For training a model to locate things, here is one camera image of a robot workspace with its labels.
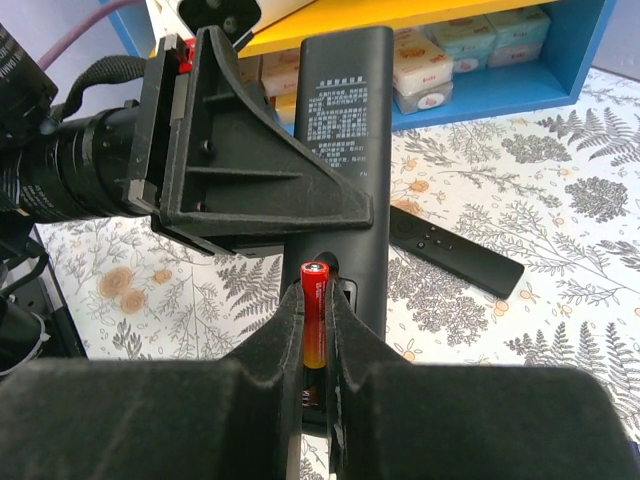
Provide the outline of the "red battery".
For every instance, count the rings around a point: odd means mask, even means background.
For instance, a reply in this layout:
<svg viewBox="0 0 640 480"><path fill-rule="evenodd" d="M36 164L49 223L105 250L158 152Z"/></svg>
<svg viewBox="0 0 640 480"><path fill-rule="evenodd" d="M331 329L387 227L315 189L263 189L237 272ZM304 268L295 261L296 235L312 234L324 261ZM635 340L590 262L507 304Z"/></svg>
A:
<svg viewBox="0 0 640 480"><path fill-rule="evenodd" d="M326 290L330 268L324 262L311 261L300 267L304 296L304 365L309 369L326 366Z"/></svg>

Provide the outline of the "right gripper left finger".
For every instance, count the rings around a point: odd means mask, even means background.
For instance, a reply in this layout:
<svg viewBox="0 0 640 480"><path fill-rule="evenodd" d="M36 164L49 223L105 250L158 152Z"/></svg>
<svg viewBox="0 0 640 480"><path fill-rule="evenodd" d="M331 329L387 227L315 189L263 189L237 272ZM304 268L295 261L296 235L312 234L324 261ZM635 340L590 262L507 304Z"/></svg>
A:
<svg viewBox="0 0 640 480"><path fill-rule="evenodd" d="M1 386L5 479L295 479L303 294L215 361L37 360Z"/></svg>

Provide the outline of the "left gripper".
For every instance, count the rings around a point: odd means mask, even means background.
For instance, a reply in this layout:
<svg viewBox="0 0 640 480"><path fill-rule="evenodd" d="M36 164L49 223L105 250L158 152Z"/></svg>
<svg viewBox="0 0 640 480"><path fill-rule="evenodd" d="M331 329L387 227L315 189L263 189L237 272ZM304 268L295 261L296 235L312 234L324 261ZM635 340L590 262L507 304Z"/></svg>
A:
<svg viewBox="0 0 640 480"><path fill-rule="evenodd" d="M171 34L146 60L123 200L207 254L368 228L371 197L292 137L241 81L223 30Z"/></svg>

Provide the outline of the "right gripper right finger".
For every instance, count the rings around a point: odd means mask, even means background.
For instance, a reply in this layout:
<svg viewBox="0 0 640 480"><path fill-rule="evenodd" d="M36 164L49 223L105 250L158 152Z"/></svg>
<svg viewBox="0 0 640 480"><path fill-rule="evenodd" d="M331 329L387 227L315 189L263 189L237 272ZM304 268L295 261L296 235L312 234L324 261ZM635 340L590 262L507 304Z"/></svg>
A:
<svg viewBox="0 0 640 480"><path fill-rule="evenodd" d="M605 390L573 368L413 364L326 296L327 428L339 479L635 479Z"/></svg>

